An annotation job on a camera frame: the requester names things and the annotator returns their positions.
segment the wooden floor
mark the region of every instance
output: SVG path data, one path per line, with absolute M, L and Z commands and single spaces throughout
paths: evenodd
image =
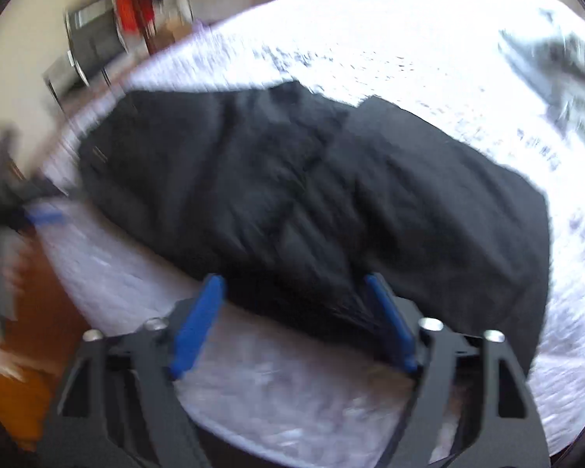
M 20 361 L 23 381 L 0 375 L 0 422 L 20 447 L 34 449 L 60 375 L 89 327 L 58 281 L 36 235 L 19 269 L 18 320 L 0 348 Z

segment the black cloth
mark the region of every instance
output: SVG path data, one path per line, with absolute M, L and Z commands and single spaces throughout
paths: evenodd
M 380 98 L 131 92 L 83 140 L 80 172 L 109 219 L 259 314 L 373 351 L 360 286 L 376 271 L 455 331 L 503 331 L 525 371 L 535 354 L 544 198 Z

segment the metal bolt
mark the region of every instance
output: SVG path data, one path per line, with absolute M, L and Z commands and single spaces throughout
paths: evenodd
M 494 343 L 502 343 L 505 340 L 505 334 L 501 333 L 500 331 L 485 331 L 484 333 L 485 339 Z
M 167 328 L 167 321 L 162 318 L 150 318 L 145 321 L 144 327 L 148 331 L 162 331 Z
M 101 331 L 98 331 L 97 329 L 89 329 L 88 331 L 85 331 L 85 333 L 82 335 L 82 339 L 86 342 L 97 341 L 98 339 L 102 339 L 103 337 L 104 335 L 101 333 Z
M 418 320 L 418 325 L 426 331 L 441 331 L 444 329 L 444 324 L 437 318 L 421 318 Z

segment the white bedsheet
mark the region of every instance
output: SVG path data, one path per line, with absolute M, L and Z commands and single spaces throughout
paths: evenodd
M 550 452 L 585 425 L 585 145 L 544 117 L 541 100 L 496 48 L 494 19 L 474 0 L 279 0 L 157 55 L 82 111 L 45 166 L 77 181 L 78 137 L 123 90 L 229 90 L 297 79 L 350 104 L 379 95 L 435 124 L 546 194 L 550 300 L 529 384 Z M 88 206 L 55 203 L 40 228 L 74 303 L 108 335 L 166 314 L 196 284 Z M 398 373 L 226 306 L 197 368 L 178 384 L 193 419 L 292 466 L 371 468 L 410 389 Z M 455 392 L 434 457 L 450 448 Z

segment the bed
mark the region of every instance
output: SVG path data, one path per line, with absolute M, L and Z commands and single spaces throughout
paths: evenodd
M 345 103 L 379 95 L 415 113 L 546 196 L 550 295 L 528 383 L 556 454 L 585 427 L 585 143 L 572 132 L 560 135 L 544 102 L 499 54 L 496 9 L 480 0 L 258 7 L 156 55 L 89 104 L 44 172 L 57 184 L 77 184 L 79 137 L 131 89 L 231 90 L 296 79 Z M 86 203 L 52 204 L 65 216 L 38 228 L 45 251 L 73 303 L 105 334 L 132 331 L 197 290 Z M 197 368 L 176 390 L 201 427 L 275 463 L 371 468 L 411 384 L 351 349 L 225 306 Z M 455 388 L 434 459 L 450 450 L 461 402 Z

